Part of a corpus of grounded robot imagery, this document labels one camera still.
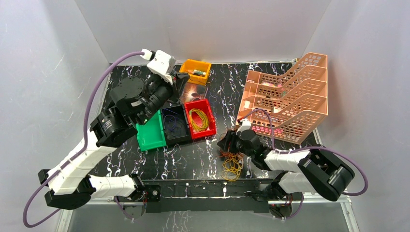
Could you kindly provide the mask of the red plastic bin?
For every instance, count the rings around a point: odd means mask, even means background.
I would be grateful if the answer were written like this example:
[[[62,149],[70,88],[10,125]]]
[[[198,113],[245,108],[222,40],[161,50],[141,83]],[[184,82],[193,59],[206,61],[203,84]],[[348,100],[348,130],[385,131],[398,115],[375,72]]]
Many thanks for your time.
[[[184,103],[190,134],[193,140],[216,134],[216,123],[208,99]]]

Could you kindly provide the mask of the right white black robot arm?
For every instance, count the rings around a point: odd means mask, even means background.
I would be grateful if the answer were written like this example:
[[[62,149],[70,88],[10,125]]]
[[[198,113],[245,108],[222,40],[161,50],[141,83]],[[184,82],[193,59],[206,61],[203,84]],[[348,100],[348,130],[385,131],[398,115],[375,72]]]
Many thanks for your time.
[[[292,193],[309,192],[335,202],[355,177],[349,165],[323,146],[281,153],[266,146],[253,130],[228,130],[218,147],[246,155],[261,170],[280,172],[264,190],[247,192],[257,200],[285,200]]]

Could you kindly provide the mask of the green plastic bin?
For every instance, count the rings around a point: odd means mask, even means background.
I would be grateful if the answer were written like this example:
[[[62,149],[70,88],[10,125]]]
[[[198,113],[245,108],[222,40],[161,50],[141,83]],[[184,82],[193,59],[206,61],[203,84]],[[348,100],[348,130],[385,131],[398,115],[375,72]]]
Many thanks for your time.
[[[136,129],[136,137],[141,151],[166,146],[160,110],[158,110],[146,124],[136,124]]]

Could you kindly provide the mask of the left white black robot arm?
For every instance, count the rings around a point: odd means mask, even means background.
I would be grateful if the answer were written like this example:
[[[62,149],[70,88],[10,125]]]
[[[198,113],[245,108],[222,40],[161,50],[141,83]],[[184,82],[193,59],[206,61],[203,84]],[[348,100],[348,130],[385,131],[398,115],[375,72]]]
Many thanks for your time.
[[[42,169],[38,177],[49,187],[47,206],[73,210],[95,198],[144,198],[146,187],[137,174],[98,177],[90,171],[108,154],[135,136],[166,102],[178,102],[189,75],[172,71],[165,77],[151,74],[146,80],[124,78],[109,92],[110,103],[87,126],[84,139],[53,169]]]

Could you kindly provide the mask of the black plastic bin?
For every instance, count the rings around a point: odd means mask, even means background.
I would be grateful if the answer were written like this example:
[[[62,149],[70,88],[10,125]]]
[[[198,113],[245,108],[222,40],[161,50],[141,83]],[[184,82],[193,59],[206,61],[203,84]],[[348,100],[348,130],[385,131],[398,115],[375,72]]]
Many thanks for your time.
[[[160,109],[166,144],[183,145],[192,142],[183,104]]]

